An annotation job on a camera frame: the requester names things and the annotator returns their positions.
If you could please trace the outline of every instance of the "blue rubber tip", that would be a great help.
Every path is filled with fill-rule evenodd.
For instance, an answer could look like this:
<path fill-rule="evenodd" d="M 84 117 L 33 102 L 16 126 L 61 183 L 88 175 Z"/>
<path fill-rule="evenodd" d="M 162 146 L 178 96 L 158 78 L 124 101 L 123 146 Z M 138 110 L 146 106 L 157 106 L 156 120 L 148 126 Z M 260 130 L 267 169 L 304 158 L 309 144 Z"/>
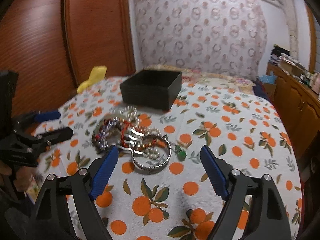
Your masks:
<path fill-rule="evenodd" d="M 50 120 L 59 119 L 61 117 L 61 114 L 58 110 L 52 111 L 52 112 L 46 112 L 37 114 L 35 116 L 35 122 L 46 122 Z"/>
<path fill-rule="evenodd" d="M 89 193 L 89 197 L 94 200 L 101 195 L 106 187 L 110 176 L 118 162 L 119 151 L 117 147 L 113 147 L 104 162 L 100 166 L 96 175 L 92 179 L 92 189 Z"/>
<path fill-rule="evenodd" d="M 218 164 L 216 163 L 213 153 L 207 146 L 203 146 L 200 150 L 200 160 L 208 175 L 208 178 L 218 196 L 223 200 L 227 200 L 229 192 L 227 191 L 227 181 Z"/>

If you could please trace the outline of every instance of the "silver bangle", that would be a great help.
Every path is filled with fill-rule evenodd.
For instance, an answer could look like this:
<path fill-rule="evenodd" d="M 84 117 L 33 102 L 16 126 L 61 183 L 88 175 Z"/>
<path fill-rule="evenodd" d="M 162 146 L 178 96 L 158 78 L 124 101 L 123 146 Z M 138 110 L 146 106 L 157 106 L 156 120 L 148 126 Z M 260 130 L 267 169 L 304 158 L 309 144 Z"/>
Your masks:
<path fill-rule="evenodd" d="M 147 170 L 147 171 L 154 171 L 154 170 L 158 170 L 162 167 L 164 167 L 165 165 L 167 165 L 167 163 L 169 162 L 170 158 L 171 158 L 171 154 L 172 154 L 172 149 L 171 149 L 171 145 L 167 139 L 167 137 L 165 136 L 160 136 L 158 134 L 149 134 L 149 135 L 146 135 L 143 140 L 145 139 L 159 139 L 160 141 L 163 141 L 166 146 L 167 146 L 167 149 L 169 150 L 169 154 L 168 154 L 168 158 L 162 163 L 162 164 L 159 164 L 159 165 L 156 165 L 156 166 L 145 166 L 141 163 L 138 163 L 136 158 L 134 157 L 134 151 L 133 151 L 133 148 L 132 148 L 132 151 L 131 151 L 131 158 L 132 158 L 132 161 L 133 163 L 140 169 L 142 170 Z"/>

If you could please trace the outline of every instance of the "black box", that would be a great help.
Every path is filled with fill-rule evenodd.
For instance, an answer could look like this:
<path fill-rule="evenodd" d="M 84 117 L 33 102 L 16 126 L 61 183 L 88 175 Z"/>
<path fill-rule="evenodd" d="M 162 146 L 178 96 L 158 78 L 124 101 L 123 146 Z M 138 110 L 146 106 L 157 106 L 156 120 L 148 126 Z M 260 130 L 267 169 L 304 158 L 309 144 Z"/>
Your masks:
<path fill-rule="evenodd" d="M 120 84 L 123 102 L 169 111 L 182 84 L 177 71 L 142 70 Z"/>

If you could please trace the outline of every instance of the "pink bottle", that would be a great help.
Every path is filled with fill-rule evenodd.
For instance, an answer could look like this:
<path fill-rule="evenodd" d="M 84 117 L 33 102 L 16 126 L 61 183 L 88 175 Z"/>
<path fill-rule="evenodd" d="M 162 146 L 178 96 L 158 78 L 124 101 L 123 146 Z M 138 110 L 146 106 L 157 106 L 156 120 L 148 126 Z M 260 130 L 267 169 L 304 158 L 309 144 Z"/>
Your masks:
<path fill-rule="evenodd" d="M 313 83 L 313 86 L 312 86 L 312 90 L 314 92 L 316 92 L 317 94 L 319 94 L 319 91 L 320 91 L 320 74 L 316 73 L 315 75 L 316 76 L 313 79 L 314 83 Z"/>

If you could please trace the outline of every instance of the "silver bolt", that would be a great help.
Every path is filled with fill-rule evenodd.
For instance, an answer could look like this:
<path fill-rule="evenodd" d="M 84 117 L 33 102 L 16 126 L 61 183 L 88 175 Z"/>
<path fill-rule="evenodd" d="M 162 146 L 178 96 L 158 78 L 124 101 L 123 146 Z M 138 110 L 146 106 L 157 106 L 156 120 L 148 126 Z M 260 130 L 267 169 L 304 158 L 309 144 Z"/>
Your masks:
<path fill-rule="evenodd" d="M 271 180 L 271 176 L 269 174 L 265 174 L 263 177 L 265 180 Z"/>
<path fill-rule="evenodd" d="M 239 175 L 240 175 L 240 171 L 237 170 L 237 169 L 233 169 L 233 170 L 231 171 L 231 173 L 232 173 L 233 175 L 235 175 L 235 176 L 239 176 Z"/>
<path fill-rule="evenodd" d="M 54 174 L 49 174 L 47 180 L 53 180 L 55 178 Z"/>
<path fill-rule="evenodd" d="M 87 174 L 87 172 L 88 172 L 87 169 L 80 169 L 79 170 L 80 175 L 85 175 L 85 174 Z"/>

